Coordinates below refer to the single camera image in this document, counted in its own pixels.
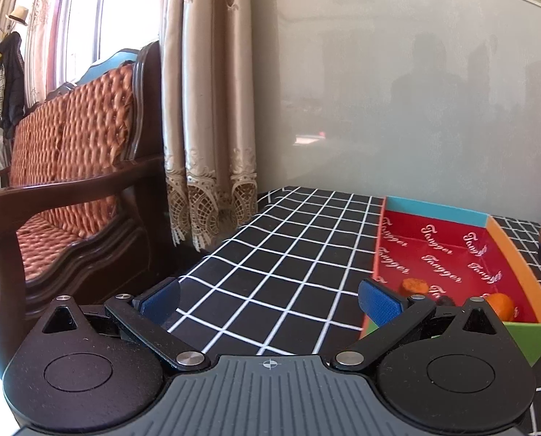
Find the large orange mandarin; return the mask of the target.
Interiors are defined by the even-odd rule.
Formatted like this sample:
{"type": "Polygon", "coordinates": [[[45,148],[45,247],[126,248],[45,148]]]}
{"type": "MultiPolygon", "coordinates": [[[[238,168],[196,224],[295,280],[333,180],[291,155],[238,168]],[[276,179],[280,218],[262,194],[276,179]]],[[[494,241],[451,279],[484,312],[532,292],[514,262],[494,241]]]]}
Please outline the large orange mandarin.
{"type": "Polygon", "coordinates": [[[491,293],[485,296],[484,300],[502,322],[512,322],[515,319],[515,304],[507,294],[491,293]]]}

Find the wooden sofa with cushions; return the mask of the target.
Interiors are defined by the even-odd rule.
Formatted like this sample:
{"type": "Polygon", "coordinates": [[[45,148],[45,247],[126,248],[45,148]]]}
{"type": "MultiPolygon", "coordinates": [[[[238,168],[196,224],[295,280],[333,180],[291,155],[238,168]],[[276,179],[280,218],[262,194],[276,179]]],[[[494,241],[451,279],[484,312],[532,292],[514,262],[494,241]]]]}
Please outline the wooden sofa with cushions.
{"type": "Polygon", "coordinates": [[[0,374],[53,299],[97,304],[165,275],[160,63],[149,43],[17,126],[0,190],[0,374]]]}

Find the colourful cardboard box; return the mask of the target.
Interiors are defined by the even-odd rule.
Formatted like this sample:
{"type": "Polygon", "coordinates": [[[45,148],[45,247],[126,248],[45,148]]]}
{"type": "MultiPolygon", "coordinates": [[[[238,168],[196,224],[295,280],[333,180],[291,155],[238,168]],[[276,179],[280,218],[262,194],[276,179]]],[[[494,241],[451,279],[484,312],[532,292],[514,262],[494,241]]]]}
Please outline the colourful cardboard box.
{"type": "Polygon", "coordinates": [[[536,225],[388,196],[379,215],[372,276],[361,282],[359,306],[367,336],[398,316],[392,299],[403,279],[423,279],[427,297],[450,296],[461,306],[474,296],[512,298],[515,319],[504,322],[530,363],[541,358],[541,265],[536,225]]]}

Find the black white grid tablecloth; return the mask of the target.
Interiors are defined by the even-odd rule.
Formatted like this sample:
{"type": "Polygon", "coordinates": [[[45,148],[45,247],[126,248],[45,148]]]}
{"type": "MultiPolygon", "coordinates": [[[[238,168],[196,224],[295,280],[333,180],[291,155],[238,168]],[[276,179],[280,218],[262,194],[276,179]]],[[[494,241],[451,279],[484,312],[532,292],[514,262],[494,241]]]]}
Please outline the black white grid tablecloth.
{"type": "MultiPolygon", "coordinates": [[[[166,328],[210,357],[330,357],[363,337],[358,289],[373,273],[385,198],[287,186],[180,278],[166,328]]],[[[537,261],[539,225],[537,232],[537,261]]],[[[523,426],[541,435],[537,391],[523,426]]]]}

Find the dark hanging jacket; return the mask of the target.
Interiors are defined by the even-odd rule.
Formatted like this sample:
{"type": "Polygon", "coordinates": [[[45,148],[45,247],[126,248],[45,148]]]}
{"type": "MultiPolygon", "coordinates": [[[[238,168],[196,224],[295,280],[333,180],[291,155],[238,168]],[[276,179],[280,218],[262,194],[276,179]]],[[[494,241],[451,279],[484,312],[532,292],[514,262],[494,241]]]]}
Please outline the dark hanging jacket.
{"type": "Polygon", "coordinates": [[[0,129],[12,139],[24,117],[24,61],[20,52],[21,36],[9,33],[0,41],[0,129]]]}

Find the beige lace curtain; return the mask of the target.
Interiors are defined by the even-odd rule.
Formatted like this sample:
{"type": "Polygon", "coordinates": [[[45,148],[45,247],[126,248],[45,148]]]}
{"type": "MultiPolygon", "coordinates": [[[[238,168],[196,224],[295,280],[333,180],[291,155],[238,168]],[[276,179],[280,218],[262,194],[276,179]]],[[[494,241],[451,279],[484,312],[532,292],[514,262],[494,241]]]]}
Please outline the beige lace curtain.
{"type": "Polygon", "coordinates": [[[164,0],[160,51],[171,234],[205,251],[257,211],[251,0],[164,0]]]}

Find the dark water chestnut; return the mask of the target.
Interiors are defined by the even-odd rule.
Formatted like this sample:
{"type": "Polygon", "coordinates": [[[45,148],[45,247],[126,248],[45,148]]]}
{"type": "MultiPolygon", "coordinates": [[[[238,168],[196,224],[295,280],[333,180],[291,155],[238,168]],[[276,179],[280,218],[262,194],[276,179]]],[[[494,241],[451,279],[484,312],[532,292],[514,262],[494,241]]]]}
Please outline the dark water chestnut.
{"type": "Polygon", "coordinates": [[[436,300],[436,305],[454,307],[456,303],[450,296],[442,295],[436,300]]]}

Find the straw hat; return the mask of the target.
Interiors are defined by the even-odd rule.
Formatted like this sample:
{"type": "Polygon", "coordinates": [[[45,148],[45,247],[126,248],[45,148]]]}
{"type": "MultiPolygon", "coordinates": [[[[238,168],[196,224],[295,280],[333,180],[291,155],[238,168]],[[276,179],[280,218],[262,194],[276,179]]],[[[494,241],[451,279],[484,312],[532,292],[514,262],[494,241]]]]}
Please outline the straw hat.
{"type": "Polygon", "coordinates": [[[26,7],[17,6],[14,8],[13,11],[6,15],[6,19],[8,19],[13,24],[19,24],[25,27],[27,26],[28,14],[29,10],[26,7]]]}

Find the small carrot piece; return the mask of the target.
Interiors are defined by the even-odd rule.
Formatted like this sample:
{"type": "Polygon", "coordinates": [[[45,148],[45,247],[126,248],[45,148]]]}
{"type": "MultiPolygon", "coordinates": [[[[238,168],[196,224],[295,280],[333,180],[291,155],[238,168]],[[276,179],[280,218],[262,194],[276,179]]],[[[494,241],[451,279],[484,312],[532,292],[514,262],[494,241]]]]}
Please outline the small carrot piece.
{"type": "Polygon", "coordinates": [[[426,295],[429,292],[429,285],[423,279],[407,278],[402,280],[399,292],[403,296],[426,295]]]}

